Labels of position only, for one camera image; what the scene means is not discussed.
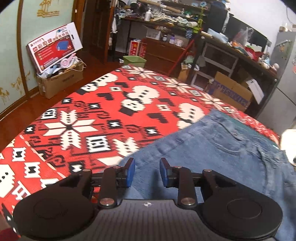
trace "reddish brown floor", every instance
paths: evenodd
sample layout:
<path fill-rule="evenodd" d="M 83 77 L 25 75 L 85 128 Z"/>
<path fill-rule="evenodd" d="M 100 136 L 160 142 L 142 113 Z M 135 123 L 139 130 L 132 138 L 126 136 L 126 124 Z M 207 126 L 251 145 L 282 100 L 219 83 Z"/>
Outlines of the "reddish brown floor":
<path fill-rule="evenodd" d="M 39 117 L 45 110 L 56 104 L 58 101 L 67 97 L 81 86 L 90 81 L 118 68 L 118 62 L 108 62 L 103 65 L 95 57 L 86 52 L 81 52 L 79 57 L 86 63 L 87 68 L 83 72 L 83 80 L 60 91 L 51 99 L 37 94 L 13 110 L 3 120 L 0 121 L 0 151 L 2 151 L 9 142 L 12 141 L 26 126 Z"/>

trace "blue denim fabric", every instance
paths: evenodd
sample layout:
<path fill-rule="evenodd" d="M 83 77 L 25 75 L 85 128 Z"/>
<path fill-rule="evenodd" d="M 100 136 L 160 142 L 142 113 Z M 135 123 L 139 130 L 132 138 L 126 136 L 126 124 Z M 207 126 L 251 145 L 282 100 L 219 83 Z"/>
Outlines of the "blue denim fabric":
<path fill-rule="evenodd" d="M 155 141 L 131 155 L 136 160 L 132 187 L 124 198 L 176 199 L 176 188 L 163 187 L 159 159 L 201 173 L 212 169 L 275 200 L 284 218 L 276 234 L 296 240 L 296 172 L 276 144 L 231 117 L 212 110 L 197 123 Z M 196 188 L 198 202 L 203 202 Z"/>

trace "refrigerator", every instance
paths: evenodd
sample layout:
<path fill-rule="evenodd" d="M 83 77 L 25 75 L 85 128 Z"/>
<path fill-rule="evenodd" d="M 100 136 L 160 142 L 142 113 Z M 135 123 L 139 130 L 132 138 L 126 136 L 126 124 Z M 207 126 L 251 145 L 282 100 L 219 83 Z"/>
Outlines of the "refrigerator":
<path fill-rule="evenodd" d="M 296 32 L 279 32 L 271 65 L 277 63 L 277 83 L 257 120 L 281 135 L 296 117 Z"/>

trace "bed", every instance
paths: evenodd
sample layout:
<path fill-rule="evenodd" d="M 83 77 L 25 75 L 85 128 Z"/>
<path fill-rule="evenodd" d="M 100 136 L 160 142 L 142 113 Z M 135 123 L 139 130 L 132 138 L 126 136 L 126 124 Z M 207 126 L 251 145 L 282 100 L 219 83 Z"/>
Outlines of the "bed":
<path fill-rule="evenodd" d="M 81 87 L 31 123 L 0 153 L 0 201 L 27 195 L 84 168 L 101 172 L 216 108 L 278 145 L 279 137 L 236 108 L 159 73 L 123 66 Z"/>

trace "clear plastic bag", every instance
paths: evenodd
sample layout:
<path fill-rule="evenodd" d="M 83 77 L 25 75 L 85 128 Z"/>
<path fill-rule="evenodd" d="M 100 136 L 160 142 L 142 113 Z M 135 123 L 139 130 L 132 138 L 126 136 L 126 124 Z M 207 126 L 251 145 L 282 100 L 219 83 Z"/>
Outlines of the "clear plastic bag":
<path fill-rule="evenodd" d="M 248 40 L 252 36 L 254 29 L 248 28 L 246 30 L 241 29 L 238 34 L 233 38 L 234 42 L 240 43 L 243 47 L 247 45 Z"/>

